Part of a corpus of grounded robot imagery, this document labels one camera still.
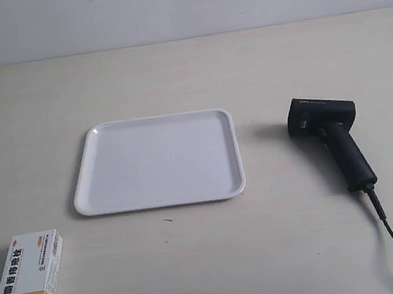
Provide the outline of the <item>black handheld barcode scanner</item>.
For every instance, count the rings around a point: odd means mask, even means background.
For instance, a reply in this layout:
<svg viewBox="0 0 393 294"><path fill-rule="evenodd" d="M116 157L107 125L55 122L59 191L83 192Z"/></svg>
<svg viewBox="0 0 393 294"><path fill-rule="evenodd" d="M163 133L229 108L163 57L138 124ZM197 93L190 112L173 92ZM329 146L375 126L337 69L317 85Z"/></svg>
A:
<svg viewBox="0 0 393 294"><path fill-rule="evenodd" d="M356 117L353 101L293 98L287 117L290 137L317 138L326 146L349 191L374 188L377 175L349 132Z"/></svg>

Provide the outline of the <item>white red medicine box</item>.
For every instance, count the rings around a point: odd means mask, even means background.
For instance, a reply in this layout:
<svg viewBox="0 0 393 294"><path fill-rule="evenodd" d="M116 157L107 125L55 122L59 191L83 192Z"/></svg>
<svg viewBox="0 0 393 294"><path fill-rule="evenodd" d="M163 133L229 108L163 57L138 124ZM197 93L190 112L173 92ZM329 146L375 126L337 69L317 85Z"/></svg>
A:
<svg viewBox="0 0 393 294"><path fill-rule="evenodd" d="M12 237L0 294L56 294L63 243L54 229Z"/></svg>

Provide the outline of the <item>white rectangular plastic tray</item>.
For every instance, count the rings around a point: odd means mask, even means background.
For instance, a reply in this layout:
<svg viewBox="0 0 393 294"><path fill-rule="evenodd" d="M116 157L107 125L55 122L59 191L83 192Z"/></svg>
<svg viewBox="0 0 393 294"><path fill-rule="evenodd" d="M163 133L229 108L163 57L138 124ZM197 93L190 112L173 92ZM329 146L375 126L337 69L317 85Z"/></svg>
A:
<svg viewBox="0 0 393 294"><path fill-rule="evenodd" d="M246 186L231 114L97 124L86 133L76 185L74 208L87 217L231 199Z"/></svg>

